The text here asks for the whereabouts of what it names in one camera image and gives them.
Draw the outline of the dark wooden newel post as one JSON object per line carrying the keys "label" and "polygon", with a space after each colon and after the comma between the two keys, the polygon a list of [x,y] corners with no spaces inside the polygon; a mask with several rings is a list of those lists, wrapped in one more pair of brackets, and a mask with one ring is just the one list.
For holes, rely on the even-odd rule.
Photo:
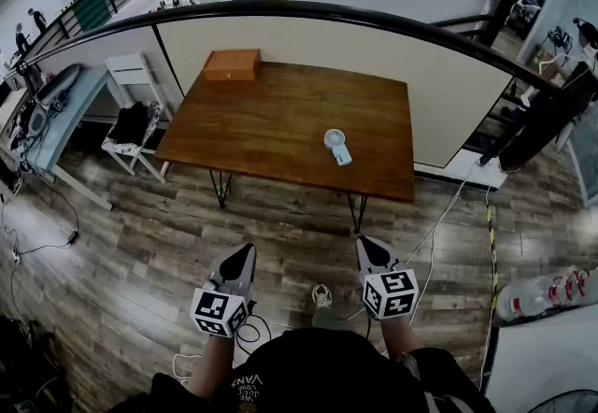
{"label": "dark wooden newel post", "polygon": [[565,84],[548,100],[539,100],[538,94],[522,130],[499,155],[501,169],[513,172],[527,164],[586,109],[597,93],[598,78],[586,63],[578,63]]}

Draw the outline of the small white handheld fan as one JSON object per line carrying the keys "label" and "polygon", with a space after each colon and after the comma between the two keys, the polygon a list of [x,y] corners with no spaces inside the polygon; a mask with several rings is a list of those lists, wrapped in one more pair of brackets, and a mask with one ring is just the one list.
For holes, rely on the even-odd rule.
{"label": "small white handheld fan", "polygon": [[349,165],[352,162],[346,146],[346,138],[342,131],[329,129],[324,135],[324,146],[333,154],[339,166]]}

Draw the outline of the orange wooden box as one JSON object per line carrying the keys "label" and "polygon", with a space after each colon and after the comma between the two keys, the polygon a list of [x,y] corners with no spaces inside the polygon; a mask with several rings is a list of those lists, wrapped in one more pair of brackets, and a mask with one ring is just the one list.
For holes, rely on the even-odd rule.
{"label": "orange wooden box", "polygon": [[259,50],[213,50],[203,68],[208,81],[255,80],[261,65]]}

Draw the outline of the brown wooden table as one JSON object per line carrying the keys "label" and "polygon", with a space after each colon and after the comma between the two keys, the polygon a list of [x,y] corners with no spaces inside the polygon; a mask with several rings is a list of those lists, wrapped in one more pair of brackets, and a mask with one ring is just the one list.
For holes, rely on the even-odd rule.
{"label": "brown wooden table", "polygon": [[[352,162],[324,146],[342,131]],[[414,159],[404,82],[263,63],[251,81],[200,74],[156,150],[158,159],[362,198],[410,202]]]}

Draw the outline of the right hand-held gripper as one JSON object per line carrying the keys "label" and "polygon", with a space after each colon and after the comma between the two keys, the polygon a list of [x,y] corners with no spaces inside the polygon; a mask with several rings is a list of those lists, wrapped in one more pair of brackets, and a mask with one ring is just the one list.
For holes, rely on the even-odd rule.
{"label": "right hand-held gripper", "polygon": [[359,236],[357,257],[367,315],[372,319],[411,315],[419,285],[414,270],[397,262],[393,247],[372,236]]}

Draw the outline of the black garment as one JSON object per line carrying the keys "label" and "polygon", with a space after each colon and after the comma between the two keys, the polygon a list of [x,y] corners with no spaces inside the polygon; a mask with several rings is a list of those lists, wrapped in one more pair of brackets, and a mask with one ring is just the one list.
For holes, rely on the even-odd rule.
{"label": "black garment", "polygon": [[108,137],[115,144],[140,146],[149,123],[148,108],[143,103],[136,102],[131,107],[120,110],[117,122]]}

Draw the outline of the white patterned chair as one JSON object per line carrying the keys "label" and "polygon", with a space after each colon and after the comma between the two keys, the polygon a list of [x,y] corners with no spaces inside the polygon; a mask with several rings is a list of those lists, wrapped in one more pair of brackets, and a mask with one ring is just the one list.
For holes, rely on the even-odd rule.
{"label": "white patterned chair", "polygon": [[149,125],[144,135],[140,146],[134,144],[115,144],[108,134],[113,129],[116,122],[110,127],[107,136],[102,142],[102,150],[107,152],[127,173],[135,176],[135,164],[141,162],[149,172],[155,176],[160,182],[166,183],[165,174],[169,167],[169,162],[164,162],[160,170],[157,170],[152,163],[145,157],[146,154],[154,154],[155,150],[147,149],[146,144],[154,135],[158,128],[160,117],[163,113],[163,108],[157,101],[141,102],[148,108]]}

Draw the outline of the person's black printed shirt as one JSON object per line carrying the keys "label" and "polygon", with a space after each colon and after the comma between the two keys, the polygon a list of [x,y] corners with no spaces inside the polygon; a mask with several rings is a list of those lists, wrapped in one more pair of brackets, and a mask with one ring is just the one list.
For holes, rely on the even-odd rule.
{"label": "person's black printed shirt", "polygon": [[107,413],[495,413],[443,349],[392,361],[348,331],[304,328],[265,343],[213,396],[196,396],[166,374],[147,393]]}

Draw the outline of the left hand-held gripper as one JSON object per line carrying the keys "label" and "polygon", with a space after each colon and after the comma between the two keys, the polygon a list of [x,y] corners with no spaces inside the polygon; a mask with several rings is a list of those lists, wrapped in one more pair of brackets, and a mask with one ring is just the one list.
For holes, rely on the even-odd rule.
{"label": "left hand-held gripper", "polygon": [[234,337],[251,313],[256,249],[252,243],[232,247],[212,263],[212,277],[196,288],[190,316],[209,335]]}

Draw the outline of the black curved handrail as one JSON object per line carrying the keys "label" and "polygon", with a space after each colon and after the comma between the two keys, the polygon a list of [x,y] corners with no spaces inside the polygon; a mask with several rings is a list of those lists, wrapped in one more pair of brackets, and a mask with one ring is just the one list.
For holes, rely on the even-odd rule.
{"label": "black curved handrail", "polygon": [[168,22],[232,17],[309,19],[341,22],[378,29],[397,35],[412,37],[459,52],[504,71],[514,78],[521,79],[538,90],[546,90],[552,95],[559,89],[554,83],[541,78],[540,75],[522,64],[509,60],[497,50],[470,39],[469,36],[471,34],[469,32],[453,33],[447,29],[452,25],[466,24],[473,21],[487,21],[491,18],[489,15],[475,15],[426,23],[371,9],[309,1],[230,1],[150,12],[95,28],[86,34],[70,38],[51,49],[42,50],[37,54],[29,52],[24,61],[28,64],[39,63],[52,55],[85,42],[141,27],[152,27]]}

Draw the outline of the green banner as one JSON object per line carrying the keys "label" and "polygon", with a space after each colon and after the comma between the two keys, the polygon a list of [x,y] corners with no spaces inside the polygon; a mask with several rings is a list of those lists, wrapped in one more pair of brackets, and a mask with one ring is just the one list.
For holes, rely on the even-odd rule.
{"label": "green banner", "polygon": [[107,0],[78,0],[73,11],[82,32],[103,26],[112,15],[111,4]]}

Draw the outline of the person's right forearm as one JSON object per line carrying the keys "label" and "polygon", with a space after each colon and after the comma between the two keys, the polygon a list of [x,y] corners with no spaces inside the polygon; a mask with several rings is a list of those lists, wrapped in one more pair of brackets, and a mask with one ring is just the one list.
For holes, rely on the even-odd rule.
{"label": "person's right forearm", "polygon": [[401,355],[423,348],[422,342],[409,325],[407,316],[380,321],[384,344],[392,361]]}

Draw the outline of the person's left forearm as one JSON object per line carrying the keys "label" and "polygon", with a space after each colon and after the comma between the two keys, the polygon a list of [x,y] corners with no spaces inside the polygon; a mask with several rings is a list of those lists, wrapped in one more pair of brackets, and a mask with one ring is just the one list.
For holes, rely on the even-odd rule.
{"label": "person's left forearm", "polygon": [[232,338],[211,336],[192,372],[187,390],[197,397],[211,399],[233,370],[234,354],[235,341]]}

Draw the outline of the cream railing panel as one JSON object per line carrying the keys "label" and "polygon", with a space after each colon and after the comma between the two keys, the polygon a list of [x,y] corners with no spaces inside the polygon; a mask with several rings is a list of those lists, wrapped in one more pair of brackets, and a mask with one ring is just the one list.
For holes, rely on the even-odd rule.
{"label": "cream railing panel", "polygon": [[442,168],[494,106],[511,75],[454,50],[355,24],[282,17],[218,17],[158,26],[183,90],[213,50],[257,49],[270,63],[333,68],[402,81],[414,160]]}

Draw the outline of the black pedestal fan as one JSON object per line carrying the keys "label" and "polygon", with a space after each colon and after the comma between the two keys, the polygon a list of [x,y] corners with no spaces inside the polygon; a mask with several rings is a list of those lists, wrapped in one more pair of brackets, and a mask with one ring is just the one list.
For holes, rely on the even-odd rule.
{"label": "black pedestal fan", "polygon": [[574,390],[556,395],[528,413],[598,413],[598,392]]}

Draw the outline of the person's olive trouser leg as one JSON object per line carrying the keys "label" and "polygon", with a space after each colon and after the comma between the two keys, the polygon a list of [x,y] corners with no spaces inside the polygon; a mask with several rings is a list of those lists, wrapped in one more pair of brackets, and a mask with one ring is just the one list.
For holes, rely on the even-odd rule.
{"label": "person's olive trouser leg", "polygon": [[318,307],[312,317],[312,326],[331,331],[355,332],[350,320],[342,319],[331,307]]}

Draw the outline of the white counter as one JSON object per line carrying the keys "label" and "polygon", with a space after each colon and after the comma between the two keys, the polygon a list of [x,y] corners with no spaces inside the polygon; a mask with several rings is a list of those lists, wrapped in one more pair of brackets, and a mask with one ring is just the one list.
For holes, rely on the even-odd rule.
{"label": "white counter", "polygon": [[598,304],[499,330],[485,392],[496,413],[576,391],[598,392]]}

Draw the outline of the person's grey sneaker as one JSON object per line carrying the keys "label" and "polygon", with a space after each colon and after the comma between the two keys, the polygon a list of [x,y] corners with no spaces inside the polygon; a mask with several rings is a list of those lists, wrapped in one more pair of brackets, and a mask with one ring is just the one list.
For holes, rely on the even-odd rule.
{"label": "person's grey sneaker", "polygon": [[324,284],[317,284],[312,290],[312,300],[316,309],[332,306],[332,293]]}

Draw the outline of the grey case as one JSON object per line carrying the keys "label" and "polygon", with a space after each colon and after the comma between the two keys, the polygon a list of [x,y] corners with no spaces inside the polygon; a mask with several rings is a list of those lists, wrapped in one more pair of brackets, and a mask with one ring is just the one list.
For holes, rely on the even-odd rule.
{"label": "grey case", "polygon": [[36,93],[36,101],[44,107],[49,106],[72,86],[82,69],[82,64],[71,64],[63,69]]}

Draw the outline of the yellow black striped tape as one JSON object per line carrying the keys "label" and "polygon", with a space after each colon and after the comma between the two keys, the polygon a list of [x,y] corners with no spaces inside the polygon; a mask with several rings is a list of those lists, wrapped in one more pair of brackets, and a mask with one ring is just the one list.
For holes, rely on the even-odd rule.
{"label": "yellow black striped tape", "polygon": [[490,248],[491,248],[491,313],[490,324],[493,323],[496,316],[497,297],[498,297],[498,272],[497,272],[497,252],[495,244],[495,233],[492,223],[491,206],[486,201],[487,221],[489,226]]}

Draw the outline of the white slatted rack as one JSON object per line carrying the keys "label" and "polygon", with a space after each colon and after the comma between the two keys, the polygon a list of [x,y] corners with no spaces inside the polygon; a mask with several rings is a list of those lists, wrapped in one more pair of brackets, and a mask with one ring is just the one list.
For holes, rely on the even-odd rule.
{"label": "white slatted rack", "polygon": [[163,108],[163,114],[169,121],[173,119],[173,114],[166,102],[166,97],[151,74],[149,65],[142,52],[138,51],[133,54],[106,57],[105,63],[111,77],[121,92],[123,101],[118,101],[120,107],[129,107],[135,102],[129,93],[129,86],[148,85],[155,100]]}

